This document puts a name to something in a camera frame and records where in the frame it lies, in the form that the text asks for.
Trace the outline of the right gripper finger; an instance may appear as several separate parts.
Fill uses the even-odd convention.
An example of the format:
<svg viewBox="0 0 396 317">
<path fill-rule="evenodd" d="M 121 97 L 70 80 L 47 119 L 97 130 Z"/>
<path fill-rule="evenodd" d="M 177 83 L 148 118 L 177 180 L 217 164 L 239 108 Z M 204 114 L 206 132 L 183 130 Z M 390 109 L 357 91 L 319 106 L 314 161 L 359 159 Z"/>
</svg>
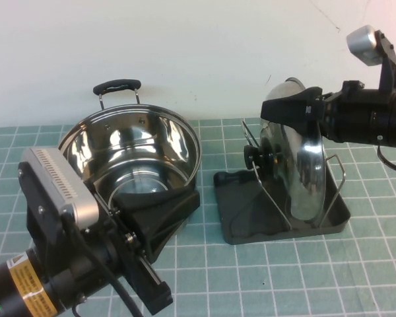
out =
<svg viewBox="0 0 396 317">
<path fill-rule="evenodd" d="M 276 86 L 262 102 L 260 118 L 303 131 L 323 119 L 322 92 L 320 87 Z"/>
</svg>

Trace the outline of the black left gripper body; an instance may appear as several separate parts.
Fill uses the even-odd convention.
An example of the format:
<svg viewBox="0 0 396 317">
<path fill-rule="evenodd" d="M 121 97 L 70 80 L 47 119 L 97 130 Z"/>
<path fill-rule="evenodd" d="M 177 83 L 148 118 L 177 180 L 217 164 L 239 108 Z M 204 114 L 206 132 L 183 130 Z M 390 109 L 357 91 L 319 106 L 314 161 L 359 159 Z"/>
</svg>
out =
<svg viewBox="0 0 396 317">
<path fill-rule="evenodd" d="M 120 211 L 96 194 L 98 221 L 84 230 L 88 259 L 109 283 L 132 314 L 139 313 L 132 296 L 119 281 L 123 277 L 151 314 L 158 314 L 173 302 L 172 292 L 147 260 L 133 231 L 133 211 Z"/>
</svg>

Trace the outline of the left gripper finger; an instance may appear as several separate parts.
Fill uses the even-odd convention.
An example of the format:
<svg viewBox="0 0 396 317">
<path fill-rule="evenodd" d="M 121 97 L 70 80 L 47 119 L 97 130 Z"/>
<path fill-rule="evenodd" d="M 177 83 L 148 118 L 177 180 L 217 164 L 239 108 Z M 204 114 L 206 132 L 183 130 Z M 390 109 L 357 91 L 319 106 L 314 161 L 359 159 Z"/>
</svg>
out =
<svg viewBox="0 0 396 317">
<path fill-rule="evenodd" d="M 137 211 L 160 205 L 171 199 L 181 197 L 191 192 L 190 188 L 178 188 L 163 192 L 142 194 L 121 193 L 114 195 L 114 207 L 120 211 Z"/>
<path fill-rule="evenodd" d="M 160 205 L 132 212 L 133 231 L 147 260 L 157 260 L 169 239 L 199 206 L 200 194 L 188 193 Z"/>
</svg>

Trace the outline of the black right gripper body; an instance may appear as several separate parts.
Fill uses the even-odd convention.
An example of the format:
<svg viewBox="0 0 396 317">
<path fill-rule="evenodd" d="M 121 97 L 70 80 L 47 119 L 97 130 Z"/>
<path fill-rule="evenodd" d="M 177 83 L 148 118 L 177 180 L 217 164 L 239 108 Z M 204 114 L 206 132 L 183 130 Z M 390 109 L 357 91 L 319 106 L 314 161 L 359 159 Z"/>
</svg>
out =
<svg viewBox="0 0 396 317">
<path fill-rule="evenodd" d="M 326 101 L 322 135 L 337 143 L 370 143 L 372 107 L 360 81 L 345 81 Z"/>
</svg>

